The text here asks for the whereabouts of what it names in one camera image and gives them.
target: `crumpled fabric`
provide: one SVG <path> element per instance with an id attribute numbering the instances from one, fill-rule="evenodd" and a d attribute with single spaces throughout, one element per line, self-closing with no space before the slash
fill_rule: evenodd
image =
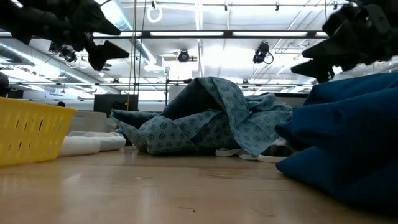
<path id="1" fill-rule="evenodd" d="M 196 78 L 160 115 L 114 110 L 111 117 L 138 149 L 152 154 L 241 148 L 258 156 L 278 138 L 275 126 L 292 115 L 275 100 L 272 93 L 245 97 L 222 78 Z"/>
<path id="2" fill-rule="evenodd" d="M 398 214 L 398 73 L 312 88 L 277 132 L 300 151 L 276 167 L 342 202 Z"/>

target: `plastic basket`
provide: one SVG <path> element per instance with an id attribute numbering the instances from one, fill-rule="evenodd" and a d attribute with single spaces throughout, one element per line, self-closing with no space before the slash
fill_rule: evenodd
<path id="1" fill-rule="evenodd" d="M 0 97 L 0 166 L 57 158 L 75 112 Z"/>

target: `blue patterned cloth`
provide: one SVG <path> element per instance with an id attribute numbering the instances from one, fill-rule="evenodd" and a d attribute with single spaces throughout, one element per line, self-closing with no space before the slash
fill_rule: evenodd
<path id="1" fill-rule="evenodd" d="M 160 114 L 114 110 L 111 117 L 140 150 L 153 154 L 214 153 L 242 148 L 253 156 L 278 138 L 275 126 L 292 108 L 275 95 L 244 97 L 222 78 L 196 78 Z"/>

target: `wooden table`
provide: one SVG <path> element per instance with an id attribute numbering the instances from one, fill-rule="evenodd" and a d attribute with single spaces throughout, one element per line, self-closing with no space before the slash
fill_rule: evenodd
<path id="1" fill-rule="evenodd" d="M 239 158 L 105 152 L 0 169 L 0 223 L 396 223 Z"/>

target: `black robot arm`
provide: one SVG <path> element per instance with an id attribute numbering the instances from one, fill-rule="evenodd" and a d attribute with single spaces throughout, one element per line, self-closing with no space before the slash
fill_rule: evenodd
<path id="1" fill-rule="evenodd" d="M 129 53 L 109 41 L 95 45 L 93 33 L 119 35 L 120 30 L 108 21 L 94 0 L 11 0 L 0 1 L 0 28 L 29 44 L 33 37 L 48 39 L 52 45 L 86 49 L 91 66 L 100 71 L 109 59 L 126 58 Z"/>
<path id="2" fill-rule="evenodd" d="M 398 55 L 397 18 L 396 0 L 351 1 L 323 25 L 328 39 L 303 51 L 311 60 L 292 67 L 292 72 L 322 83 L 334 77 L 333 66 L 348 71 L 359 63 L 391 60 Z"/>

